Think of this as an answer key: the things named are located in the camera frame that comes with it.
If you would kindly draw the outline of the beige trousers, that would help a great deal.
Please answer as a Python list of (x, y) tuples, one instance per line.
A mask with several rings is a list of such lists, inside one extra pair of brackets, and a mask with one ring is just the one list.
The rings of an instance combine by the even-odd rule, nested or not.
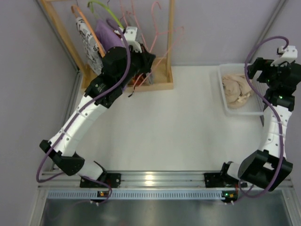
[(222, 85), (228, 108), (243, 107), (254, 94), (242, 73), (232, 73), (222, 76)]

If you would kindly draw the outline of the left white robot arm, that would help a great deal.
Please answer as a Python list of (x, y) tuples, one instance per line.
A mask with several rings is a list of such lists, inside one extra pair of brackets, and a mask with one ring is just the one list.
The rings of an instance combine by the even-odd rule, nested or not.
[(79, 175), (94, 183), (104, 182), (107, 171), (97, 162), (85, 160), (76, 149), (94, 122), (123, 94), (125, 86), (136, 75), (151, 72), (156, 56), (145, 49), (112, 47), (103, 57), (100, 75), (91, 81), (73, 114), (50, 140), (40, 148), (66, 175)]

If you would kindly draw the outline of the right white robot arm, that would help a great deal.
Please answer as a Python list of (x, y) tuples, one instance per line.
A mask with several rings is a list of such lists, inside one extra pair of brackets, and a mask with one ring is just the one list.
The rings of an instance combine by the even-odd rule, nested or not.
[(285, 157), (285, 134), (295, 104), (295, 92), (301, 81), (301, 66), (294, 60), (273, 64), (270, 59), (259, 57), (247, 67), (252, 79), (257, 72), (259, 83), (265, 83), (264, 125), (258, 149), (240, 164), (224, 163), (224, 177), (243, 180), (255, 186), (273, 191), (293, 169)]

